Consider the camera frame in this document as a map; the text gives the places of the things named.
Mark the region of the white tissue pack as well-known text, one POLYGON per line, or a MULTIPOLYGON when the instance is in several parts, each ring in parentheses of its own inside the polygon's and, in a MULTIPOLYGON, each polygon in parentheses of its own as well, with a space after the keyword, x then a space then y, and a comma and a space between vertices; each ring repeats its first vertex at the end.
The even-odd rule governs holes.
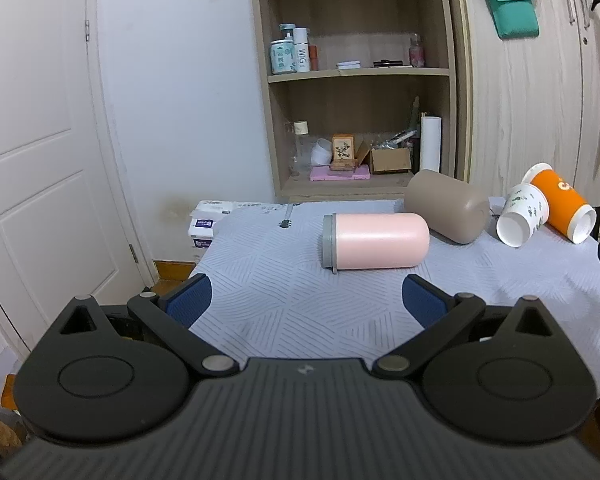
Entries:
POLYGON ((233 202, 201 200, 189 215, 187 233, 193 248, 207 249, 218 232, 220 221, 231 214, 234 208, 233 202))

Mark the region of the wooden floral tea box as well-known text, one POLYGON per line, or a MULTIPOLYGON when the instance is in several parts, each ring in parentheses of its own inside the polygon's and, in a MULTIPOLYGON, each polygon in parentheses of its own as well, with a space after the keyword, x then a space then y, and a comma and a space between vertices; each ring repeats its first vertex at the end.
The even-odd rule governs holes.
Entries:
POLYGON ((355 140, 350 133, 335 133, 332 136, 332 162, 330 169, 334 171, 355 170, 355 140))

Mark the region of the teal wall pouch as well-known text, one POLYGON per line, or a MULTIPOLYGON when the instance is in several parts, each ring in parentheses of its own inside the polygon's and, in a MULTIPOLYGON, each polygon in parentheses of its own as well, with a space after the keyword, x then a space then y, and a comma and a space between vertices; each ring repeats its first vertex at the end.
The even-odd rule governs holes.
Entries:
POLYGON ((501 40, 539 36, 534 2, 535 0, 486 0, 496 33, 501 40))

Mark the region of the clear glass jar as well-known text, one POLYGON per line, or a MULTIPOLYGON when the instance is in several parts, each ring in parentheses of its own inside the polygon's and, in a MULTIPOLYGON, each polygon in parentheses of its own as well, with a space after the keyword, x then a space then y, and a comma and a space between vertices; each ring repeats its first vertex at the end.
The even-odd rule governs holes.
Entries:
POLYGON ((307 122, 288 122, 287 132, 291 137, 289 170, 293 177, 305 174, 311 167, 312 138, 307 122))

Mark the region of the white door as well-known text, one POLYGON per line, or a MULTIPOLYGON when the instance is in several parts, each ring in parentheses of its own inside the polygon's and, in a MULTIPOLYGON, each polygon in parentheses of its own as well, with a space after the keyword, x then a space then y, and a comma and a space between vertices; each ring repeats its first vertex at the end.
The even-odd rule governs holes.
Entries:
POLYGON ((100 79, 96 0, 0 0, 0 330, 26 354, 76 296, 152 284, 100 79))

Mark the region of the white spray bottle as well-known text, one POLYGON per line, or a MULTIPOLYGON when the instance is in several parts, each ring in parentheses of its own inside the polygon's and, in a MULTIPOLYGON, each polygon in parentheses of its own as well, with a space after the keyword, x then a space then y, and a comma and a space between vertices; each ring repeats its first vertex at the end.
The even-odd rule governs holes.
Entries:
POLYGON ((311 70, 309 33, 305 27, 295 27, 292 31, 294 42, 294 66, 297 73, 311 70))

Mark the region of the wooden shelf unit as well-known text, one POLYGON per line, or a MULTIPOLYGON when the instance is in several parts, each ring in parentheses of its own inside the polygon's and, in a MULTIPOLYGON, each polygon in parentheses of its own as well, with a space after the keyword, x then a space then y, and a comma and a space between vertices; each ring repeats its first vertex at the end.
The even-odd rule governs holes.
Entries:
POLYGON ((311 182, 289 170, 288 122, 310 136, 350 133, 356 142, 407 128, 412 107, 442 118, 441 164, 456 173, 457 70, 451 0, 252 0, 261 89, 275 194, 281 200, 369 200, 402 193, 412 172, 370 180, 311 182), (311 70, 273 75, 272 41, 280 24, 305 27, 311 70), (425 67, 413 67, 411 36, 422 38, 425 67))

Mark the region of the taupe brown tumbler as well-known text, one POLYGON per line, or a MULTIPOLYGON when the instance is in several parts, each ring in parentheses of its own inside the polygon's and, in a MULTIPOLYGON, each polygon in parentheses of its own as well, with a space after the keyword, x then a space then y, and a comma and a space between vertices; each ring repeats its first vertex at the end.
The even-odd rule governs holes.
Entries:
POLYGON ((474 242, 490 218, 485 192, 432 170, 420 170, 408 182, 404 208, 424 218, 430 230, 460 245, 474 242))

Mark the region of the orange paper cup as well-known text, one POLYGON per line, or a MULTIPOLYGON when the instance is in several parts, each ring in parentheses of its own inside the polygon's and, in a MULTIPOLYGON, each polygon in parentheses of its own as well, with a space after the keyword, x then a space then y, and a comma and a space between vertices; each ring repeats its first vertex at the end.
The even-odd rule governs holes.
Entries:
POLYGON ((583 243, 597 219, 595 209, 547 162, 538 162, 522 178, 547 199, 548 223, 573 244, 583 243))

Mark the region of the teal label bottle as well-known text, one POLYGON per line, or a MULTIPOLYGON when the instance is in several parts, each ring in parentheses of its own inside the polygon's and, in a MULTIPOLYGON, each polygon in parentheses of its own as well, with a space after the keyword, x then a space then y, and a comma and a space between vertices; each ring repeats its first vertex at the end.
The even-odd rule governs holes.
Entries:
POLYGON ((280 24, 282 38, 271 42, 270 61, 273 75, 292 74, 296 72, 294 62, 294 29, 295 24, 280 24))

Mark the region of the pink flat box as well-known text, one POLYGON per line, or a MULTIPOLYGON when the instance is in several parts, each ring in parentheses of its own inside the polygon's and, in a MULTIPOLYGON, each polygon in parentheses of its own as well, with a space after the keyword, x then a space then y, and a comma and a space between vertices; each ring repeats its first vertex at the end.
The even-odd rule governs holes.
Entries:
POLYGON ((370 168, 367 165, 350 170, 333 170, 329 166, 314 166, 309 173, 311 182, 336 182, 370 180, 370 168))

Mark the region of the wooden cabinet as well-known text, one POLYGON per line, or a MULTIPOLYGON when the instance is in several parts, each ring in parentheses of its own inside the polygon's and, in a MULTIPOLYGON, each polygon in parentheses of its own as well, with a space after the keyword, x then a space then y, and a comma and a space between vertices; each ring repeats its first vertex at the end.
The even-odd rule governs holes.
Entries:
POLYGON ((535 0, 539 36, 501 40, 486 0, 452 0, 463 178, 502 195, 548 162, 600 206, 600 6, 591 3, 535 0))

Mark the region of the small cardboard box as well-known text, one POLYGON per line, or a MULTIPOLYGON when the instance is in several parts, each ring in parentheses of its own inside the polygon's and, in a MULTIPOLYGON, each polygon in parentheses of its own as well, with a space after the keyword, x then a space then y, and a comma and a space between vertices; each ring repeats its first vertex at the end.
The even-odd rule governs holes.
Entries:
POLYGON ((374 148, 363 141, 355 153, 358 166, 367 165, 372 174, 395 174, 412 169, 408 148, 374 148))

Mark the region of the white paper towel roll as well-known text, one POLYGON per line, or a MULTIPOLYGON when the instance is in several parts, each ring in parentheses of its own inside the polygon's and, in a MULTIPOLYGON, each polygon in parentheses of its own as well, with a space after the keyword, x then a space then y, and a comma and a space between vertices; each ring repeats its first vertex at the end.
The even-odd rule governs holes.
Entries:
POLYGON ((440 171, 442 118, 422 115, 420 120, 419 169, 440 171))

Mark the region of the pink tumbler grey lid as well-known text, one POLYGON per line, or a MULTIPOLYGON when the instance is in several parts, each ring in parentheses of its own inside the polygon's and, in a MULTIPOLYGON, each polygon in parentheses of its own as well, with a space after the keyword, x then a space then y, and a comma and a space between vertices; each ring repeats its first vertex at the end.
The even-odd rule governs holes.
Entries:
POLYGON ((429 244, 428 224, 419 214, 329 214, 323 219, 322 267, 334 273, 414 268, 429 244))

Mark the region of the pink perfume bottle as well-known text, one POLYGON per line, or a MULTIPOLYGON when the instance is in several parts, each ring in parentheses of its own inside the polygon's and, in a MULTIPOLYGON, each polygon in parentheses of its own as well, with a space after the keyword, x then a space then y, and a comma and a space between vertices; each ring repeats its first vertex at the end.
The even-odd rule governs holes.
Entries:
POLYGON ((419 35, 414 34, 411 36, 410 48, 408 49, 408 55, 410 56, 410 63, 413 67, 425 67, 425 51, 422 46, 422 38, 419 35))

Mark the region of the white floral paper cup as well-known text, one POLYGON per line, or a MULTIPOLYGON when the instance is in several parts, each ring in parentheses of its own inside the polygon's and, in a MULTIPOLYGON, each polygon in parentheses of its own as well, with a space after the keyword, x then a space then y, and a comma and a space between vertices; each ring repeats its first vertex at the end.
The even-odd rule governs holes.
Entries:
POLYGON ((543 192, 530 183, 510 189, 496 222, 496 234, 508 247, 519 248, 547 222, 550 207, 543 192))

